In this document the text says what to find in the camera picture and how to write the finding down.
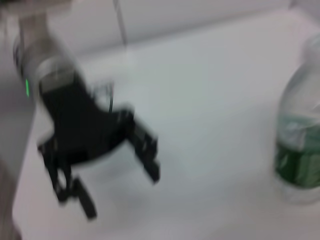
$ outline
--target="white wall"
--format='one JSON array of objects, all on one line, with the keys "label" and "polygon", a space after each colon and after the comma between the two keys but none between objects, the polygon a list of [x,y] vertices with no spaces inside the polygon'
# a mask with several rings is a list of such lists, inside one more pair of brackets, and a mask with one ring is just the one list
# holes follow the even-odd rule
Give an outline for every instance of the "white wall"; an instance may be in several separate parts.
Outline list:
[{"label": "white wall", "polygon": [[84,0],[71,11],[51,14],[52,32],[76,55],[122,44],[113,0]]},{"label": "white wall", "polygon": [[290,0],[119,0],[128,42],[237,15],[289,6]]},{"label": "white wall", "polygon": [[320,0],[296,0],[299,7],[320,21]]}]

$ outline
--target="white table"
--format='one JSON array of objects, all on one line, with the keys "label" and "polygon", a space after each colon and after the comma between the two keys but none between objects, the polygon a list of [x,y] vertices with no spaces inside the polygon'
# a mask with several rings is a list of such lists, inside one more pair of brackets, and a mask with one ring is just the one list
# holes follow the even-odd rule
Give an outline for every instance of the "white table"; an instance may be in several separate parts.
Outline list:
[{"label": "white table", "polygon": [[283,201],[270,177],[277,104],[319,28],[278,10],[80,59],[88,81],[113,76],[158,134],[152,186],[124,146],[78,167],[98,212],[60,207],[37,142],[52,131],[36,108],[13,207],[24,240],[318,240],[320,204]]}]

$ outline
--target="plastic bottle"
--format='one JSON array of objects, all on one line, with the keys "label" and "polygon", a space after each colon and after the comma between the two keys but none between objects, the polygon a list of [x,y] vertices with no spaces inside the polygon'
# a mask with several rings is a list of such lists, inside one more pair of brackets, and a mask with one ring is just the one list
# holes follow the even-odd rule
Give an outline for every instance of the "plastic bottle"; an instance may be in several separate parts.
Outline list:
[{"label": "plastic bottle", "polygon": [[274,173],[287,200],[309,204],[320,200],[320,35],[303,56],[280,102]]}]

